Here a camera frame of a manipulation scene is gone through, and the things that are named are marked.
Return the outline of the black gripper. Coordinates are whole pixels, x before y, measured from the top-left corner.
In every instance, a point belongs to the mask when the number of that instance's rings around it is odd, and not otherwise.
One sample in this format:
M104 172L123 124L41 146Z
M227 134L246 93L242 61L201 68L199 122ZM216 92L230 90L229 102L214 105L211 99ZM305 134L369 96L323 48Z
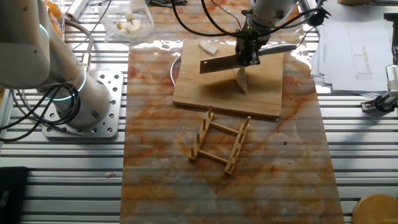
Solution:
M261 62L259 59L259 49L268 43L270 35L260 36L259 32L251 29L249 26L244 26L236 32L239 35L236 38L235 46L235 49L238 50L239 64L244 67L251 66L252 64L259 65Z

